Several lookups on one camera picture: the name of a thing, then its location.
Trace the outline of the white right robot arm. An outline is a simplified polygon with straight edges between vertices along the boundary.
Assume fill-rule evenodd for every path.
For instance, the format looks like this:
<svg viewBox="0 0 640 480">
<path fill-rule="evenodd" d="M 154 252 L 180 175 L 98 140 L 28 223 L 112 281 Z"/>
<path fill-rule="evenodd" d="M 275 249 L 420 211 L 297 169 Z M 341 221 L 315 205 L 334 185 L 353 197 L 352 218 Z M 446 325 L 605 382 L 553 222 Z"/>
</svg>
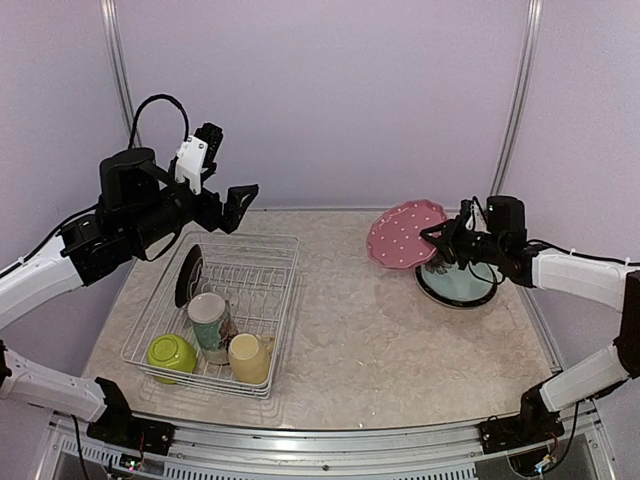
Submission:
<svg viewBox="0 0 640 480">
<path fill-rule="evenodd" d="M 535 442 L 565 408 L 604 397 L 639 376 L 639 264 L 579 253 L 548 241 L 529 239 L 524 203 L 492 196 L 484 208 L 464 200 L 452 219 L 422 231 L 449 263 L 495 267 L 512 284 L 529 289 L 536 300 L 560 296 L 570 325 L 594 326 L 604 315 L 605 332 L 593 353 L 521 397 L 511 433 L 523 444 Z"/>
</svg>

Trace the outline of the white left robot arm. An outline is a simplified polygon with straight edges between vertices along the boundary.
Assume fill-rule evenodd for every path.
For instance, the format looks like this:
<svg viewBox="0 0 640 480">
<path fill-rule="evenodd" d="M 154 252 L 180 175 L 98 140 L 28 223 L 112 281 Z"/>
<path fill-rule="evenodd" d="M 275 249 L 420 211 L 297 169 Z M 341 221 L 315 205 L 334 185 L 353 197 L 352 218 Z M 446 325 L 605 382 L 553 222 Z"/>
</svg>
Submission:
<svg viewBox="0 0 640 480">
<path fill-rule="evenodd" d="M 88 287 L 147 249 L 177 242 L 191 222 L 208 232 L 234 232 L 259 192 L 231 187 L 225 198 L 203 187 L 215 172 L 207 146 L 179 155 L 174 172 L 160 168 L 152 149 L 131 148 L 99 166 L 96 205 L 54 228 L 36 249 L 1 273 L 1 324 L 8 326 L 49 300 Z M 140 424 L 113 381 L 67 375 L 1 349 L 1 396 L 100 424 L 121 445 L 133 443 Z"/>
</svg>

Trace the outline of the small black plate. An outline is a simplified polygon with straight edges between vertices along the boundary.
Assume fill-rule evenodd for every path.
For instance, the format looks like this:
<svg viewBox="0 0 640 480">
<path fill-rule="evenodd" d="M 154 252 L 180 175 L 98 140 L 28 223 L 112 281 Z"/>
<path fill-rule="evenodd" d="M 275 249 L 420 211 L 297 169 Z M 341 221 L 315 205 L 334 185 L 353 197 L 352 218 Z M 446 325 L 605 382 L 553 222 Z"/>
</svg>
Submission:
<svg viewBox="0 0 640 480">
<path fill-rule="evenodd" d="M 177 308 L 187 306 L 196 295 L 203 265 L 202 249 L 194 245 L 184 259 L 175 285 L 174 303 Z"/>
</svg>

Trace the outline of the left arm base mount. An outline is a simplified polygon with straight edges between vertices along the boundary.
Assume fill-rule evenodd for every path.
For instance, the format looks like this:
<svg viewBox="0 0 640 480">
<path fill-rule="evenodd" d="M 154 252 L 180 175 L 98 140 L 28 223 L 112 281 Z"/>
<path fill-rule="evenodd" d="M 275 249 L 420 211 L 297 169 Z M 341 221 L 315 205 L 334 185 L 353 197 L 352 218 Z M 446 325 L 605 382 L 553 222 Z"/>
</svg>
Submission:
<svg viewBox="0 0 640 480">
<path fill-rule="evenodd" d="M 105 396 L 106 409 L 97 420 L 88 423 L 87 436 L 142 453 L 167 456 L 176 427 L 168 422 L 135 416 L 115 382 L 101 377 L 95 382 Z"/>
</svg>

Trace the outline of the floral patterned tall mug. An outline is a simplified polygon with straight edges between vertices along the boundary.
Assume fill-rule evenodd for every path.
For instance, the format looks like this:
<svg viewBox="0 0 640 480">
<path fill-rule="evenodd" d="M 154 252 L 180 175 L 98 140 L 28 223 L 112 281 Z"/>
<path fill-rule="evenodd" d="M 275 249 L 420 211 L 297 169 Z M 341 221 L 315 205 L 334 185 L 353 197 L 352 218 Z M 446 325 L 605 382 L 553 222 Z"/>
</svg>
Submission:
<svg viewBox="0 0 640 480">
<path fill-rule="evenodd" d="M 228 301 L 213 292 L 198 294 L 189 302 L 187 315 L 204 358 L 227 365 L 231 341 L 238 334 Z"/>
</svg>

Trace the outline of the maroon pink plate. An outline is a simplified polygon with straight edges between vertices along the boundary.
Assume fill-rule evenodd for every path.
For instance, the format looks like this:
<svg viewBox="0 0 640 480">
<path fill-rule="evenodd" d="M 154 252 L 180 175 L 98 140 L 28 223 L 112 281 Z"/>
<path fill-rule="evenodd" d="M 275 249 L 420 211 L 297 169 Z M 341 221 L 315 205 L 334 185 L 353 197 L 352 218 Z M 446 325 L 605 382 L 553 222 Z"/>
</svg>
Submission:
<svg viewBox="0 0 640 480">
<path fill-rule="evenodd" d="M 368 257 L 383 268 L 405 270 L 427 263 L 437 249 L 420 233 L 448 219 L 443 206 L 412 200 L 384 212 L 366 237 Z"/>
</svg>

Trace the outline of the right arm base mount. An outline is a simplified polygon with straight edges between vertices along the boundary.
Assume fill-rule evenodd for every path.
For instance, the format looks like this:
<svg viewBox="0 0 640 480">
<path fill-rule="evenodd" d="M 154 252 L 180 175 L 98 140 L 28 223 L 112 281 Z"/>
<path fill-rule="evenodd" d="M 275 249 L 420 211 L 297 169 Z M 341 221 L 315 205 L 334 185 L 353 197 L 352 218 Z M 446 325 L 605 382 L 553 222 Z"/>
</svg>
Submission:
<svg viewBox="0 0 640 480">
<path fill-rule="evenodd" d="M 478 425 L 482 451 L 493 454 L 560 437 L 565 429 L 558 412 L 549 411 L 538 391 L 525 392 L 517 414 L 489 417 Z"/>
</svg>

